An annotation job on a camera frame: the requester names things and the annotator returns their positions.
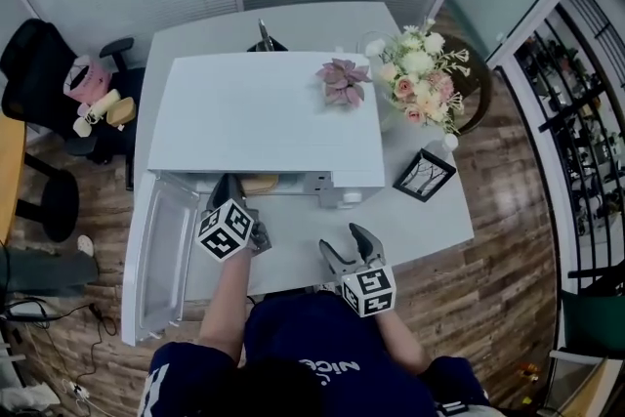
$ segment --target white table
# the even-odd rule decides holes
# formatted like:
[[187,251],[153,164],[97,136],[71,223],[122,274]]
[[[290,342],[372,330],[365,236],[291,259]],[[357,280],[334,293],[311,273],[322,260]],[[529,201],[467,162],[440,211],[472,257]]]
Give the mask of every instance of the white table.
[[[270,35],[291,51],[355,51],[368,31],[395,34],[395,22],[383,3],[307,4],[262,9],[163,30],[154,35],[146,67],[135,157],[138,185],[147,166],[153,126],[174,58],[243,52],[258,42],[258,18]],[[396,265],[461,243],[474,236],[459,176],[454,176],[427,203],[392,188],[393,181],[417,150],[439,137],[437,128],[408,123],[385,133],[387,187],[353,210],[320,209],[313,197],[254,197],[251,207],[271,229],[274,248],[253,262],[250,293],[267,293],[322,283],[331,278],[318,252],[318,240],[338,249],[354,248],[348,222],[365,226],[385,245],[389,264]],[[212,295],[220,267],[193,245],[187,272],[187,300]]]

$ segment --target navy blue shirt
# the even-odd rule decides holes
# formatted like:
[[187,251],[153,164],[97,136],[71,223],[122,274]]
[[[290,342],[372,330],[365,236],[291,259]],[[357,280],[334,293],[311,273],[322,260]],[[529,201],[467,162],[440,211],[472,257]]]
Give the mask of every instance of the navy blue shirt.
[[[330,294],[276,297],[256,306],[245,326],[247,362],[299,361],[318,378],[324,415],[437,415],[439,402],[488,405],[464,358],[436,359],[414,376],[386,352],[372,318],[360,318]],[[140,415],[176,417],[234,369],[226,354],[188,343],[170,343],[152,360]]]

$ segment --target person's arm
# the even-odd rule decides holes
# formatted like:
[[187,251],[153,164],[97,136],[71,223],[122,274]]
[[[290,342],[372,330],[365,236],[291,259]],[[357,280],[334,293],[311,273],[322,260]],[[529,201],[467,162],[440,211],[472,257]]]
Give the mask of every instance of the person's arm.
[[224,262],[196,343],[227,354],[235,363],[241,358],[243,346],[251,259],[250,249],[243,249]]
[[376,314],[375,319],[391,358],[414,375],[425,372],[432,360],[399,315],[387,311]]

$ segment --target person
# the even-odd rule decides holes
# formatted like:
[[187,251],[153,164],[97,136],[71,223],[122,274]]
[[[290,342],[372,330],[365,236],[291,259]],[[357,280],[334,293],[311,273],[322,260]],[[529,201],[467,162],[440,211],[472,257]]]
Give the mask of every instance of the person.
[[251,258],[244,249],[224,262],[194,344],[156,351],[138,415],[429,417],[455,401],[485,415],[469,362],[431,360],[395,311],[360,318],[331,292],[277,294],[246,322]]

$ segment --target wooden floor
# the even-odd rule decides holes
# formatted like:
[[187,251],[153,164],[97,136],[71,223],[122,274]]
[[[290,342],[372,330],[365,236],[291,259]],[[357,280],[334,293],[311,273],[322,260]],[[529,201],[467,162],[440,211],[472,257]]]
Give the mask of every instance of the wooden floor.
[[[96,166],[68,157],[56,139],[45,140],[30,151],[76,177],[81,204],[76,235],[84,232],[93,238],[101,272],[83,299],[55,304],[68,311],[94,301],[119,323],[132,213],[132,195],[124,189],[123,162]],[[461,138],[454,156],[476,236],[398,269],[396,307],[433,355],[467,357],[493,402],[520,406],[522,397],[538,387],[519,375],[520,364],[534,362],[545,372],[549,367],[556,322],[555,251],[533,153],[519,113],[501,82],[495,84],[489,115],[476,131]],[[39,174],[26,169],[22,198],[36,202],[43,182]],[[427,230],[445,231],[445,224],[441,220],[439,228]],[[37,224],[17,220],[11,245],[66,253],[74,251],[75,237],[54,244]],[[201,306],[188,305],[181,328],[171,328],[168,340],[194,338]],[[62,399],[64,415],[85,415],[76,409],[73,398],[63,394],[61,380],[68,376],[48,333],[71,378],[89,371],[90,348],[98,341],[89,312],[82,310],[56,321],[48,332],[23,326],[18,330],[23,343],[15,351],[28,356],[21,363],[23,372],[53,387]],[[131,348],[118,336],[104,334],[103,343],[94,349],[98,371],[81,380],[92,401],[116,417],[135,415],[151,354],[162,343],[151,341]]]

